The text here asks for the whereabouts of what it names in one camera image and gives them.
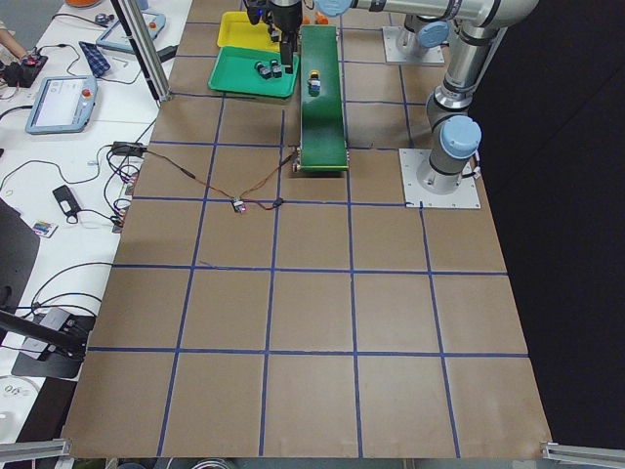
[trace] black monitor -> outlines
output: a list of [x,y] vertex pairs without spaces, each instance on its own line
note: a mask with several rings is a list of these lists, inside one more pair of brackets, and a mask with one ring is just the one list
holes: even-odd
[[51,308],[34,321],[15,316],[39,252],[39,236],[0,199],[0,341],[7,331],[26,337],[12,373],[73,378],[78,374],[95,318]]

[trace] cable connector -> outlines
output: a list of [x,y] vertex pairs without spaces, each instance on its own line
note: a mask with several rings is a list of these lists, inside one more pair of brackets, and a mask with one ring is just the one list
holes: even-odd
[[147,150],[144,144],[136,142],[113,142],[110,152],[114,155],[141,156]]
[[240,198],[234,198],[233,200],[230,201],[230,203],[232,204],[232,209],[236,213],[245,213],[247,211],[245,202],[241,200]]

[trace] black pole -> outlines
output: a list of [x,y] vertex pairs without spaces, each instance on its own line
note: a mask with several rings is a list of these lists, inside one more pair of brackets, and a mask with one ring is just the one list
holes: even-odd
[[15,315],[0,310],[0,328],[9,332],[31,337],[47,344],[70,352],[82,352],[85,350],[86,338],[76,337],[65,332],[51,329],[45,325],[37,324],[29,320],[18,318]]
[[156,92],[156,87],[154,86],[154,83],[152,83],[151,76],[149,76],[149,71],[147,70],[146,63],[144,62],[144,58],[141,56],[141,52],[139,51],[139,47],[137,46],[137,41],[135,41],[135,38],[133,37],[133,31],[131,31],[130,29],[130,25],[128,24],[128,21],[126,20],[126,16],[124,15],[123,10],[121,9],[121,5],[119,5],[119,0],[110,0],[110,3],[113,5],[113,9],[115,10],[115,14],[117,15],[117,18],[119,19],[119,23],[124,28],[124,32],[126,33],[126,36],[128,37],[128,42],[130,42],[130,45],[133,48],[133,52],[135,53],[135,57],[137,58],[137,61],[139,62],[141,71],[144,73],[144,77],[146,78],[149,91],[152,94],[152,97],[156,101],[159,101],[160,97],[158,96],[158,93]]

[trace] power adapter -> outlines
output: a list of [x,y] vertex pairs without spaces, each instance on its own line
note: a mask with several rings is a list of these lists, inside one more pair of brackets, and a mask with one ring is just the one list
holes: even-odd
[[146,151],[144,144],[134,142],[113,142],[110,152],[114,155],[141,156]]

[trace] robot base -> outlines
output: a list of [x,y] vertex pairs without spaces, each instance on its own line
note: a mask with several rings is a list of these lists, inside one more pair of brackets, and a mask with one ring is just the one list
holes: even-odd
[[444,66],[445,58],[440,46],[429,49],[423,56],[406,55],[397,47],[397,39],[403,31],[402,26],[384,26],[384,51],[389,64],[415,64],[427,66]]
[[[406,207],[419,208],[468,208],[479,209],[478,190],[473,178],[463,179],[454,193],[438,195],[427,191],[417,181],[417,169],[421,162],[430,156],[430,149],[400,149],[401,179],[403,180],[403,196]],[[467,163],[465,173],[471,172]]]

